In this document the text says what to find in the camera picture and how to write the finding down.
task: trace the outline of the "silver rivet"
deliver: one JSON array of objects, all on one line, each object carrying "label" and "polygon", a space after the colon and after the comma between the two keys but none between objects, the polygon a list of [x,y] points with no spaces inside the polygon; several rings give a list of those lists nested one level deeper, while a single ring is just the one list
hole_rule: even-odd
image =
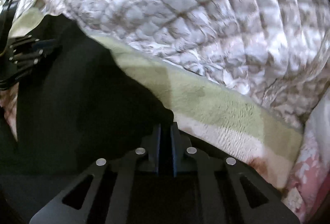
[{"label": "silver rivet", "polygon": [[226,159],[226,163],[229,165],[234,165],[236,163],[236,160],[232,157],[229,157]]},{"label": "silver rivet", "polygon": [[103,166],[107,163],[107,160],[106,159],[103,159],[103,158],[100,158],[96,161],[96,165],[98,166]]},{"label": "silver rivet", "polygon": [[197,149],[194,147],[189,147],[187,148],[187,152],[190,154],[195,154],[197,152]]},{"label": "silver rivet", "polygon": [[145,152],[146,152],[146,150],[144,148],[137,148],[135,150],[135,153],[139,154],[139,155],[145,154]]}]

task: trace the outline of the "quilted comforter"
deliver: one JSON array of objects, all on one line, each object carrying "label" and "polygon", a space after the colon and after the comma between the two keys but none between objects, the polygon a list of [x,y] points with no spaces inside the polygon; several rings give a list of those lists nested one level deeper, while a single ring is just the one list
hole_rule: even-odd
[{"label": "quilted comforter", "polygon": [[[22,0],[16,17],[37,0]],[[328,0],[39,0],[45,14],[250,96],[295,127],[329,81]]]}]

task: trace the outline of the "pink floral fabric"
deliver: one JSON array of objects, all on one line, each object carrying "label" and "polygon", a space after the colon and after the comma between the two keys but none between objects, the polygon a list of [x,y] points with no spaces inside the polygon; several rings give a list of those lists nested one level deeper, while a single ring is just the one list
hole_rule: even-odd
[{"label": "pink floral fabric", "polygon": [[321,206],[321,204],[324,202],[324,199],[326,198],[326,196],[329,192],[330,192],[330,173],[327,175],[327,177],[325,178],[325,180],[322,183],[322,186],[320,187],[320,189],[318,191],[316,201],[309,214],[310,217],[316,213],[316,211]]},{"label": "pink floral fabric", "polygon": [[17,111],[18,92],[19,92],[18,83],[6,91],[0,91],[0,106],[5,110],[5,119],[9,124],[16,140],[17,140],[16,111]]},{"label": "pink floral fabric", "polygon": [[306,122],[300,154],[286,187],[283,202],[304,223],[313,208],[319,189],[330,168],[330,91],[328,90]]}]

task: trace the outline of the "white cloth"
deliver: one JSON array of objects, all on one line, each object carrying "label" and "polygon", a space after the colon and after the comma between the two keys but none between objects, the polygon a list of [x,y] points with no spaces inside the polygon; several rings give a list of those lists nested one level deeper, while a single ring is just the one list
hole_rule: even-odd
[{"label": "white cloth", "polygon": [[295,127],[329,81],[328,0],[43,1],[44,13],[225,84]]}]

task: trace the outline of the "triangular cutout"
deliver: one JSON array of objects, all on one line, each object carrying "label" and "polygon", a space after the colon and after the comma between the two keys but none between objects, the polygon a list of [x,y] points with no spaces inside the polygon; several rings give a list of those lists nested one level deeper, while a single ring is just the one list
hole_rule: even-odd
[{"label": "triangular cutout", "polygon": [[240,183],[244,189],[246,198],[249,202],[251,208],[256,208],[263,204],[268,203],[268,199],[263,195],[263,193],[258,190],[258,188],[253,185],[245,176],[241,176]]},{"label": "triangular cutout", "polygon": [[86,176],[82,182],[80,182],[73,190],[70,191],[68,195],[63,198],[62,203],[77,210],[81,209],[92,181],[92,175]]}]

